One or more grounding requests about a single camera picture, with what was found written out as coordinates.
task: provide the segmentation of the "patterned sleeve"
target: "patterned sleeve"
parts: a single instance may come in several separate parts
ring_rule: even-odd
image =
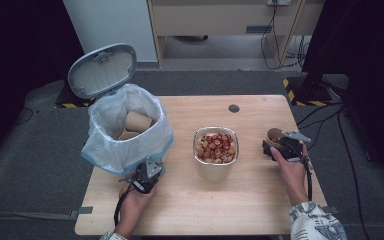
[[[290,211],[291,239],[300,240],[347,240],[342,224],[329,213],[325,213],[314,202],[293,206]]]

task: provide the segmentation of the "white cabinet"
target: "white cabinet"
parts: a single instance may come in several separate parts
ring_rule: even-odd
[[[63,0],[83,51],[126,43],[138,62],[157,63],[146,0]]]

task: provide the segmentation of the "plastic bag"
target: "plastic bag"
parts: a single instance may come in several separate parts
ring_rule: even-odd
[[[155,124],[134,138],[114,140],[113,136],[124,129],[131,110],[153,118]],[[145,89],[126,84],[114,94],[98,99],[89,108],[89,116],[89,138],[81,155],[93,165],[125,176],[145,159],[165,161],[173,143],[173,130],[163,104]]]

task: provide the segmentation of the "person's hand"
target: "person's hand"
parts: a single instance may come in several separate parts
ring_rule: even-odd
[[[307,193],[305,191],[305,168],[301,162],[287,162],[280,152],[271,147],[270,151],[276,159],[283,181],[286,183],[286,192],[292,206],[302,202],[308,202]],[[303,145],[302,154],[308,156],[307,147]]]
[[[121,196],[127,189],[129,184],[124,184],[121,188],[119,196]],[[127,194],[123,204],[120,208],[120,222],[115,227],[114,232],[121,236],[130,239],[133,231],[136,228],[136,224],[139,221],[140,216],[145,211],[146,206],[153,197],[157,194],[157,186],[155,185],[151,192],[148,194],[142,194],[136,190]]]

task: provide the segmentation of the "trash can lid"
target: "trash can lid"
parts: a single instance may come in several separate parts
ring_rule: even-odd
[[[68,72],[68,83],[76,96],[91,99],[121,88],[131,80],[135,69],[135,49],[117,43],[79,58]]]

